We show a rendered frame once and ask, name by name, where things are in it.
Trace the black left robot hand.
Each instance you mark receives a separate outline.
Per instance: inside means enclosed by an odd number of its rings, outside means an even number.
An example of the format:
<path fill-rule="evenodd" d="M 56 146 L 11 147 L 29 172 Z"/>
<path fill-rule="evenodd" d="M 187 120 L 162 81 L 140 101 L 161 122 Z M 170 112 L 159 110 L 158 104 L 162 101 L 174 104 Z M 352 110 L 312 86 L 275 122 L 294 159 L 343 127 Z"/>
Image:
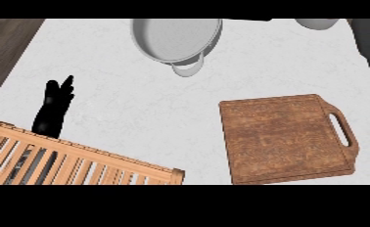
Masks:
<path fill-rule="evenodd" d="M 42 104 L 32 121 L 30 132 L 54 139 L 59 138 L 63 116 L 73 99 L 72 82 L 72 75 L 62 83 L 56 80 L 45 82 Z"/>

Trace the grey metal pot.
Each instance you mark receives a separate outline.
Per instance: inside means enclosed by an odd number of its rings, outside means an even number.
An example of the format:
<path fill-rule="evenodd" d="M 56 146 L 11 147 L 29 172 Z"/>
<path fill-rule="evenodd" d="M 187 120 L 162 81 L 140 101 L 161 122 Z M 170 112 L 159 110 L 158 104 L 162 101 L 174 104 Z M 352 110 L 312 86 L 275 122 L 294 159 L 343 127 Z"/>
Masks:
<path fill-rule="evenodd" d="M 218 41 L 221 19 L 131 19 L 130 30 L 141 54 L 189 77 Z"/>

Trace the brown wooden cutting board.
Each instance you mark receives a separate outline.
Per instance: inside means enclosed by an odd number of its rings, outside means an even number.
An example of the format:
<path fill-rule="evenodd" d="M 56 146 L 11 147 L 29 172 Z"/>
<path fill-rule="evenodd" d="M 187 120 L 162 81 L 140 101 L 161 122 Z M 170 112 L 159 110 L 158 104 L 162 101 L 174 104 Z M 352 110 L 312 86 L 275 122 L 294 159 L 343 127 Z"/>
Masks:
<path fill-rule="evenodd" d="M 353 172 L 358 143 L 319 95 L 221 101 L 230 183 L 266 184 Z"/>

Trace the pale wooden slatted rack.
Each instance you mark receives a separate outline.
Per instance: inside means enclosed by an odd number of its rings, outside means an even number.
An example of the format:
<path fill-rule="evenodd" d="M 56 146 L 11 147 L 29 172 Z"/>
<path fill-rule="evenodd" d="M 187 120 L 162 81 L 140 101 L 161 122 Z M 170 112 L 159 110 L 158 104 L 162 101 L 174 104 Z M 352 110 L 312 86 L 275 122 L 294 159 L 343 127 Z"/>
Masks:
<path fill-rule="evenodd" d="M 180 185 L 184 171 L 0 121 L 0 185 Z"/>

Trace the pale grey round vessel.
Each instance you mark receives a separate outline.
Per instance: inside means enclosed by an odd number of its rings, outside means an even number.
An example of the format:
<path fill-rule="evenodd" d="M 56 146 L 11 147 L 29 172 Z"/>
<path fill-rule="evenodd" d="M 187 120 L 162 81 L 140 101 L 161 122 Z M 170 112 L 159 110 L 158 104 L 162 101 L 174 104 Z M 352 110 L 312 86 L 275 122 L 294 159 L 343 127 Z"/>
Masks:
<path fill-rule="evenodd" d="M 337 23 L 337 19 L 295 19 L 295 22 L 313 30 L 325 30 Z"/>

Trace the dark grey appliance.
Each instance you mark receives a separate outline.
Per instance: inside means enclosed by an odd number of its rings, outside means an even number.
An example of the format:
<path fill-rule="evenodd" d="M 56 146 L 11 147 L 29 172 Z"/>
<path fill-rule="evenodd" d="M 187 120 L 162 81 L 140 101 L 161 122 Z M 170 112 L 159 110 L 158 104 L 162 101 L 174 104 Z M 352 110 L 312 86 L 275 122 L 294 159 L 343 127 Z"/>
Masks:
<path fill-rule="evenodd" d="M 370 66 L 370 19 L 353 19 L 350 29 L 359 55 L 365 58 Z"/>

